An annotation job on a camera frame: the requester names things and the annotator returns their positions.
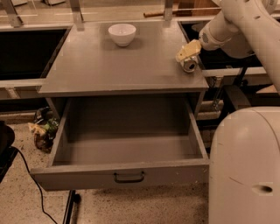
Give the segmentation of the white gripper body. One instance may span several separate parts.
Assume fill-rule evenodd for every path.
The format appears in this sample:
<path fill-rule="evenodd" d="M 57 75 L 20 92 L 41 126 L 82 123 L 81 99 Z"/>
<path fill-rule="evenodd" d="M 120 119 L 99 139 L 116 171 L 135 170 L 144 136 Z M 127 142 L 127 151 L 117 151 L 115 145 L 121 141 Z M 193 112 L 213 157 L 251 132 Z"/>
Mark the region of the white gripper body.
<path fill-rule="evenodd" d="M 214 51 L 221 48 L 224 43 L 215 39 L 210 32 L 209 24 L 206 24 L 199 32 L 199 42 L 203 49 L 207 51 Z"/>

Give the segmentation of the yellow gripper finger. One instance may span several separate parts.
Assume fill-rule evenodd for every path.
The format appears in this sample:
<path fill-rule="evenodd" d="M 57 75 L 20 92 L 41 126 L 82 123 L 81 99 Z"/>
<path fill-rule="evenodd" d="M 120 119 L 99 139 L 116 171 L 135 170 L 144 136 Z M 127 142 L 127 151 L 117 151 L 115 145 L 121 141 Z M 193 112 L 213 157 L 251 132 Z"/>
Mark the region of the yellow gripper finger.
<path fill-rule="evenodd" d="M 193 39 L 191 42 L 182 46 L 176 54 L 176 61 L 180 62 L 186 58 L 190 58 L 199 54 L 201 51 L 201 43 L 197 39 Z"/>

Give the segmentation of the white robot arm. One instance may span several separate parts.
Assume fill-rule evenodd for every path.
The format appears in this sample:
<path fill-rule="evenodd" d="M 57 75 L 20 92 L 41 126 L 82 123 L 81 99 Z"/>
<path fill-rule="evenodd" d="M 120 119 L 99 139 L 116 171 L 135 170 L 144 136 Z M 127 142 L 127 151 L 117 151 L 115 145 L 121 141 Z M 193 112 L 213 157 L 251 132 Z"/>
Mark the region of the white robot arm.
<path fill-rule="evenodd" d="M 199 38 L 176 55 L 180 62 L 212 51 L 241 33 L 280 91 L 277 0 L 212 0 L 220 12 Z M 280 108 L 248 107 L 226 116 L 210 152 L 208 224 L 280 224 Z"/>

